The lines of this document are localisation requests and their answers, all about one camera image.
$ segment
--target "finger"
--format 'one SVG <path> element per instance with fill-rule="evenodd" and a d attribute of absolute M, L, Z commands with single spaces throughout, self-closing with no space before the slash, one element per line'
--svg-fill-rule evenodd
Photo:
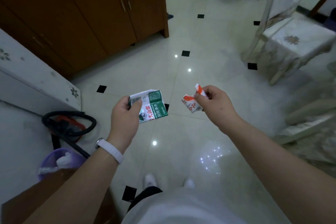
<path fill-rule="evenodd" d="M 212 98 L 213 98 L 216 94 L 218 94 L 219 92 L 222 91 L 221 89 L 219 89 L 219 88 L 217 88 L 217 87 L 215 87 L 215 86 L 212 86 L 212 85 L 205 86 L 205 87 L 203 88 L 203 90 L 204 90 L 205 93 L 211 95 Z"/>
<path fill-rule="evenodd" d="M 142 107 L 142 100 L 139 99 L 138 101 L 133 103 L 133 105 L 132 105 L 132 107 L 129 111 L 133 112 L 136 115 L 139 115 L 141 107 Z"/>
<path fill-rule="evenodd" d="M 203 95 L 196 93 L 194 95 L 194 98 L 196 99 L 197 103 L 199 103 L 199 105 L 201 107 L 205 107 L 207 105 L 207 103 L 210 101 L 209 99 L 207 99 L 206 97 L 204 97 Z"/>
<path fill-rule="evenodd" d="M 128 100 L 129 100 L 129 96 L 123 96 L 119 100 L 119 102 L 115 105 L 115 107 L 124 108 L 124 109 L 128 110 L 129 109 Z"/>

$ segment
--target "trash bin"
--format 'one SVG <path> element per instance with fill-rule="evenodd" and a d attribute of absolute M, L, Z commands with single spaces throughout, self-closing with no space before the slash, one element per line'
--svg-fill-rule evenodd
<path fill-rule="evenodd" d="M 70 149 L 60 148 L 49 154 L 42 162 L 41 167 L 57 167 L 56 160 L 65 156 L 65 153 L 67 152 L 69 152 L 71 155 L 70 168 L 79 168 L 86 161 L 86 158 L 84 158 L 82 155 L 73 152 Z M 43 180 L 46 175 L 47 174 L 39 174 L 38 177 L 40 181 Z"/>

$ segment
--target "brass handle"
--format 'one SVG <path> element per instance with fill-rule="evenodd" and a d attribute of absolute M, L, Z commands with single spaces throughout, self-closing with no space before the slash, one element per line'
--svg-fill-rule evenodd
<path fill-rule="evenodd" d="M 36 37 L 33 36 L 33 39 L 35 40 L 36 43 L 38 43 L 38 45 L 44 48 L 43 44 L 39 40 L 37 40 Z"/>
<path fill-rule="evenodd" d="M 41 34 L 41 37 L 43 37 L 44 40 L 45 40 L 46 42 L 48 42 L 48 44 L 53 45 L 53 43 L 50 42 L 50 41 L 49 41 L 43 34 Z"/>
<path fill-rule="evenodd" d="M 124 6 L 124 2 L 122 0 L 120 0 L 121 5 L 123 6 L 124 12 L 126 12 L 125 6 Z"/>
<path fill-rule="evenodd" d="M 129 9 L 132 10 L 131 3 L 129 2 L 129 0 L 127 0 L 127 2 L 128 2 Z"/>

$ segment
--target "white shoe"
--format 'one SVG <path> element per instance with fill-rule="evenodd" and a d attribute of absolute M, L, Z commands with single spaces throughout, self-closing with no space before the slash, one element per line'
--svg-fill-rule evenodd
<path fill-rule="evenodd" d="M 194 189 L 194 188 L 196 188 L 194 180 L 191 179 L 190 177 L 187 177 L 184 180 L 183 188 L 188 188 L 188 189 Z"/>
<path fill-rule="evenodd" d="M 148 188 L 148 187 L 151 187 L 151 186 L 157 187 L 158 183 L 157 183 L 154 175 L 149 173 L 149 174 L 146 174 L 146 176 L 145 176 L 145 188 Z"/>

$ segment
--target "black square tile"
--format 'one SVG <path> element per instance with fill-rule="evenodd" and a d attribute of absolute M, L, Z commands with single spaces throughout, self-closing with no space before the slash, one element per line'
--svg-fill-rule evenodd
<path fill-rule="evenodd" d="M 129 186 L 125 187 L 124 194 L 122 200 L 127 201 L 127 202 L 132 202 L 135 198 L 135 194 L 137 193 L 136 188 L 132 188 Z"/>
<path fill-rule="evenodd" d="M 99 85 L 97 92 L 98 93 L 104 93 L 107 86 Z"/>
<path fill-rule="evenodd" d="M 257 63 L 247 63 L 247 68 L 251 70 L 258 70 Z"/>
<path fill-rule="evenodd" d="M 190 51 L 182 51 L 182 56 L 189 57 Z"/>

